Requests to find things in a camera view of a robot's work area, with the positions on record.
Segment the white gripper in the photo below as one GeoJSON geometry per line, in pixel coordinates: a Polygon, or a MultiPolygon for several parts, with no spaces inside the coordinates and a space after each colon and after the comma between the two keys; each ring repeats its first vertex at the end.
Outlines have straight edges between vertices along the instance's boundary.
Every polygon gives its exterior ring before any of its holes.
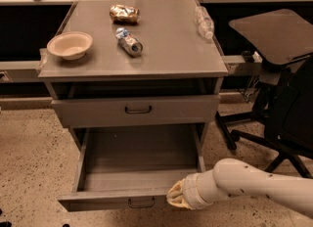
{"type": "Polygon", "coordinates": [[[211,171],[188,175],[184,181],[176,182],[167,193],[170,205],[187,209],[204,209],[212,205],[210,196],[215,183],[211,171]]]}

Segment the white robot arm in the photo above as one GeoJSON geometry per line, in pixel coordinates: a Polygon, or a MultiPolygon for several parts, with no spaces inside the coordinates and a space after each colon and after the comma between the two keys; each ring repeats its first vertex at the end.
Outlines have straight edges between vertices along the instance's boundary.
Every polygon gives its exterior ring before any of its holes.
{"type": "Polygon", "coordinates": [[[238,159],[222,159],[212,169],[189,174],[168,191],[167,202],[191,210],[238,196],[264,197],[313,217],[313,180],[273,174],[238,159]]]}

